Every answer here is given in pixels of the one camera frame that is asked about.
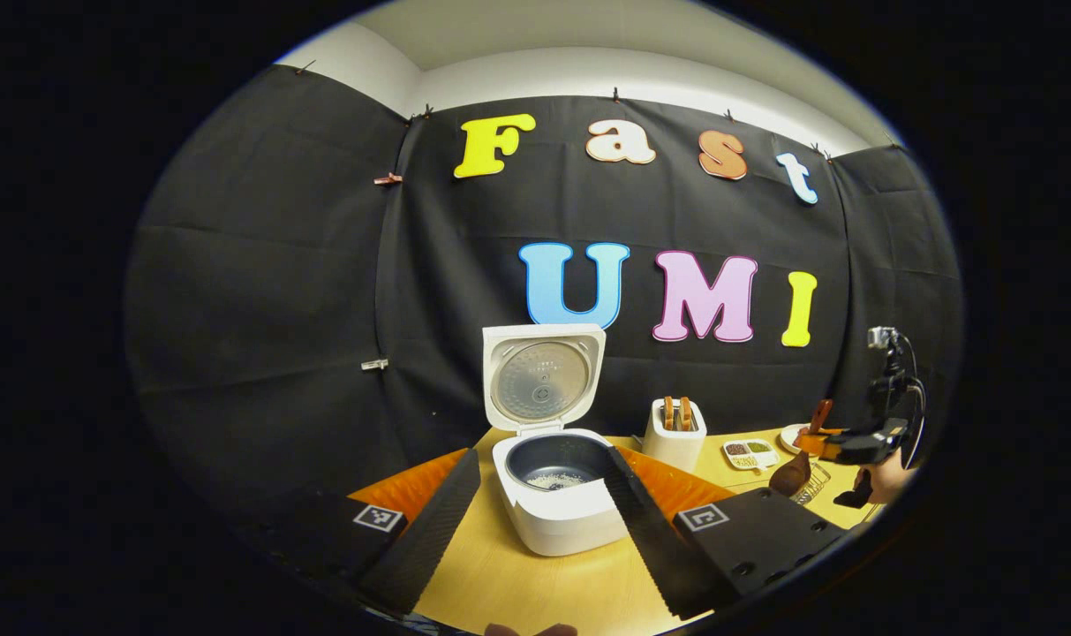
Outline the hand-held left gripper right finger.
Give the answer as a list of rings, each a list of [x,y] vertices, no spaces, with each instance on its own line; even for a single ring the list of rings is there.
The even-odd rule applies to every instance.
[[[680,619],[746,609],[851,536],[772,488],[733,494],[623,446],[605,451],[605,487]]]

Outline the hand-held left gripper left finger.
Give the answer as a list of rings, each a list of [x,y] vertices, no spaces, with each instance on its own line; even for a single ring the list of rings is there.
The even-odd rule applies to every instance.
[[[481,486],[476,450],[448,452],[353,494],[302,488],[238,534],[341,603],[414,611]]]

